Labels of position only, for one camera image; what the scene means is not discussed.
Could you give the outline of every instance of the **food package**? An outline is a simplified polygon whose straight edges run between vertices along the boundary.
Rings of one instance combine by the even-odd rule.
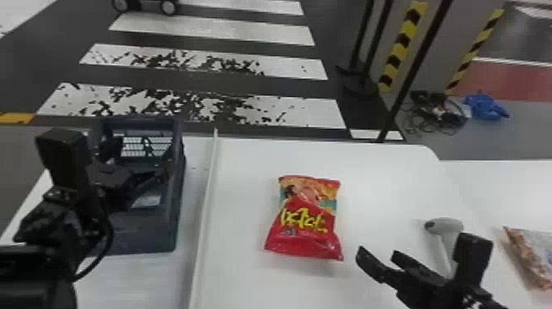
[[[504,227],[513,250],[543,290],[552,288],[552,233]]]
[[[264,249],[291,256],[343,260],[334,232],[339,181],[307,176],[282,176],[280,211]]]

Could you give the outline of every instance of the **red floor mat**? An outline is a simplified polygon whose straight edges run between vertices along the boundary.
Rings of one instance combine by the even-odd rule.
[[[454,94],[471,95],[478,90],[495,99],[552,102],[552,67],[474,62]]]

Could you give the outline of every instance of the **tangled wires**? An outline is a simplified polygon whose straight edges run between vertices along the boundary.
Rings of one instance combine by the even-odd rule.
[[[453,136],[467,121],[462,108],[445,94],[415,90],[410,97],[414,103],[402,109],[405,113],[402,128],[408,134],[419,136],[421,132],[438,131]]]

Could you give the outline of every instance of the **white painted stripe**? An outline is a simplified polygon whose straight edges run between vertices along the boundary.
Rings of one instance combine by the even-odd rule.
[[[532,3],[532,4],[545,4],[552,6],[552,0],[508,0],[509,2],[519,3]]]
[[[164,16],[132,12],[119,16],[109,29],[160,35],[315,45],[311,31],[303,25],[277,25],[194,16]]]
[[[473,61],[514,64],[518,66],[530,66],[530,67],[552,67],[552,63],[550,62],[525,61],[525,60],[515,60],[515,59],[505,59],[505,58],[475,57],[473,58]]]
[[[253,12],[303,15],[299,2],[282,0],[180,0],[178,3],[196,7],[218,7]]]
[[[0,38],[56,0],[0,1]]]
[[[358,130],[350,129],[352,138],[359,140],[374,140],[380,134],[380,130]],[[387,133],[387,141],[404,141],[403,136],[399,131],[389,131]]]
[[[318,59],[95,44],[81,64],[328,80]]]
[[[515,7],[516,10],[533,18],[552,19],[552,11],[536,7]]]
[[[87,117],[133,113],[179,114],[190,122],[216,120],[266,126],[346,128],[334,99],[222,95],[69,83],[60,84],[37,112],[38,115]]]

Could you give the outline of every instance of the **red snack bag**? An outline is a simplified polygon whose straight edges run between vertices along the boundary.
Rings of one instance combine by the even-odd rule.
[[[283,205],[264,249],[342,261],[341,245],[334,232],[339,182],[306,176],[284,176],[279,182]]]

